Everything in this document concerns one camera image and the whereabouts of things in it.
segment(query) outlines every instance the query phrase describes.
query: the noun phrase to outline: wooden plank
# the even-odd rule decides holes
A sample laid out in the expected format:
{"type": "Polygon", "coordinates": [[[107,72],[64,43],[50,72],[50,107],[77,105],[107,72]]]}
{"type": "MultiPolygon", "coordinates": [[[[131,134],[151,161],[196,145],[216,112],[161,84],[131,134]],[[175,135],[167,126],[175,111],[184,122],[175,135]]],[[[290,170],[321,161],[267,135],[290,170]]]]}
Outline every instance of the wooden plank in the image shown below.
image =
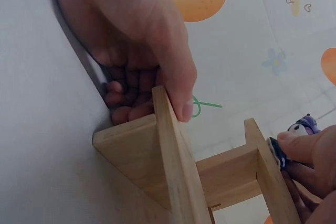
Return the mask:
{"type": "Polygon", "coordinates": [[[198,173],[208,206],[220,204],[223,208],[237,203],[237,199],[242,201],[256,196],[255,192],[260,192],[259,186],[255,183],[253,188],[249,183],[257,179],[257,158],[257,146],[244,145],[198,161],[198,173]],[[244,185],[252,191],[243,190],[244,185]]]}
{"type": "Polygon", "coordinates": [[[274,224],[300,224],[279,167],[254,119],[246,120],[247,142],[258,146],[257,180],[274,224]]]}
{"type": "Polygon", "coordinates": [[[208,207],[208,211],[209,211],[209,215],[210,215],[210,220],[212,224],[216,224],[215,222],[215,217],[214,217],[214,213],[211,210],[211,207],[208,207]]]}
{"type": "Polygon", "coordinates": [[[164,87],[153,88],[154,110],[175,224],[211,224],[196,163],[164,87]]]}
{"type": "Polygon", "coordinates": [[[220,192],[218,198],[213,202],[209,201],[212,211],[218,211],[234,204],[243,202],[261,194],[261,190],[257,180],[249,182],[245,185],[236,187],[230,191],[220,192]]]}
{"type": "Polygon", "coordinates": [[[170,209],[154,114],[95,133],[93,145],[148,196],[170,209]]]}
{"type": "MultiPolygon", "coordinates": [[[[148,196],[171,209],[154,114],[95,133],[93,145],[148,196]]],[[[251,183],[256,179],[255,146],[218,154],[196,166],[207,205],[216,206],[213,210],[260,194],[259,185],[251,183]]]]}

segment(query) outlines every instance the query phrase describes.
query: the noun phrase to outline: fingernail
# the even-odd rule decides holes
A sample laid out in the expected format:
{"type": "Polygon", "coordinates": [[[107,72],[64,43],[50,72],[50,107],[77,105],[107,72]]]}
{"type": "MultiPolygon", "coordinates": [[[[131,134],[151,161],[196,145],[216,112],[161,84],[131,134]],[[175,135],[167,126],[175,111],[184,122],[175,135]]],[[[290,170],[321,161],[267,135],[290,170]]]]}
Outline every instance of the fingernail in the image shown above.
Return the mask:
{"type": "Polygon", "coordinates": [[[189,121],[193,115],[193,107],[194,107],[193,99],[190,99],[183,107],[182,116],[184,121],[189,121]]]}
{"type": "Polygon", "coordinates": [[[280,141],[291,141],[295,139],[296,137],[297,136],[295,136],[295,134],[289,131],[281,132],[278,134],[278,140],[280,141]]]}

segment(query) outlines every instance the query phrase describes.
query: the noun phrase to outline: light wood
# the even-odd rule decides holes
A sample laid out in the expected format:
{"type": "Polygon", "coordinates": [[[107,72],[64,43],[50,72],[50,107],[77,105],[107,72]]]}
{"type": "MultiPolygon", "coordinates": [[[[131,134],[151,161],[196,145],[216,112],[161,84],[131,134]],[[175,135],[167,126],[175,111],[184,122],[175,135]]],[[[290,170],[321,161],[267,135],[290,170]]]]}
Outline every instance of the light wood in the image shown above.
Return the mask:
{"type": "Polygon", "coordinates": [[[172,210],[176,224],[214,223],[213,211],[261,192],[274,224],[300,223],[253,119],[245,121],[246,145],[195,162],[184,127],[162,87],[153,90],[153,100],[156,114],[97,132],[93,145],[147,195],[172,210]]]}
{"type": "Polygon", "coordinates": [[[257,183],[249,184],[257,178],[257,147],[244,145],[197,162],[203,190],[208,206],[216,210],[231,206],[256,196],[257,183]],[[251,191],[244,190],[245,185],[251,191]],[[240,193],[232,197],[232,192],[240,193]]]}
{"type": "Polygon", "coordinates": [[[247,199],[251,199],[261,194],[261,190],[257,180],[249,182],[245,185],[236,187],[230,191],[220,192],[218,195],[219,200],[214,202],[210,201],[210,206],[212,211],[218,211],[223,208],[235,205],[237,203],[243,202],[247,199]]]}
{"type": "Polygon", "coordinates": [[[258,146],[257,180],[274,224],[301,224],[279,167],[254,119],[246,120],[246,141],[258,146]]]}
{"type": "MultiPolygon", "coordinates": [[[[96,133],[93,145],[130,181],[171,209],[155,115],[96,133]]],[[[260,194],[257,147],[241,146],[196,162],[206,202],[219,210],[260,194]]]]}
{"type": "Polygon", "coordinates": [[[95,133],[93,145],[148,196],[170,209],[154,114],[95,133]]]}
{"type": "Polygon", "coordinates": [[[157,131],[175,224],[211,224],[188,139],[163,87],[153,89],[157,131]]]}
{"type": "Polygon", "coordinates": [[[211,207],[208,207],[208,210],[209,210],[209,215],[210,215],[211,223],[212,223],[212,224],[216,224],[216,222],[215,222],[215,217],[214,217],[214,213],[212,212],[211,207]]]}

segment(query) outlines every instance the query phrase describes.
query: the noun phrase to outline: wood grain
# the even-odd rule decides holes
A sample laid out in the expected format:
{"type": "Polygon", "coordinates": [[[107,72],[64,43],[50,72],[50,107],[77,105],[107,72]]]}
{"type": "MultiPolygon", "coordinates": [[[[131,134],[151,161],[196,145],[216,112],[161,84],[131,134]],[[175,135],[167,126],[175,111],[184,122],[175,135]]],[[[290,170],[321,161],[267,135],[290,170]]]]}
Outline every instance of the wood grain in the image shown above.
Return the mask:
{"type": "Polygon", "coordinates": [[[274,224],[300,224],[279,167],[254,119],[244,123],[246,141],[258,146],[257,180],[274,224]]]}
{"type": "MultiPolygon", "coordinates": [[[[130,181],[171,210],[154,114],[94,134],[93,145],[130,181]]],[[[207,205],[219,210],[259,195],[257,156],[257,147],[251,145],[198,161],[207,205]]]]}
{"type": "Polygon", "coordinates": [[[170,209],[154,114],[95,133],[93,145],[148,196],[170,209]]]}
{"type": "Polygon", "coordinates": [[[153,88],[163,166],[175,224],[211,224],[190,144],[164,87],[153,88]]]}
{"type": "Polygon", "coordinates": [[[216,205],[218,210],[237,203],[237,199],[256,196],[255,193],[260,192],[258,184],[249,183],[257,179],[257,157],[256,145],[244,145],[198,161],[208,206],[216,205]],[[251,191],[244,190],[245,185],[251,191]]]}

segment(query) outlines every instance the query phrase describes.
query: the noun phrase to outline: white surface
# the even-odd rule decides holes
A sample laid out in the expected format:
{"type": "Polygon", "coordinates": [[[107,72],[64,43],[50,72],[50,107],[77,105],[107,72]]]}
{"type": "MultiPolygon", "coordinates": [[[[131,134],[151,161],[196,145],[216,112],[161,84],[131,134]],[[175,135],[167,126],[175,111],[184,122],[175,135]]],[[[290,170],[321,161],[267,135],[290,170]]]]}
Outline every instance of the white surface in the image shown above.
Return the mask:
{"type": "Polygon", "coordinates": [[[0,223],[167,224],[92,147],[108,121],[51,0],[0,0],[0,223]]]}

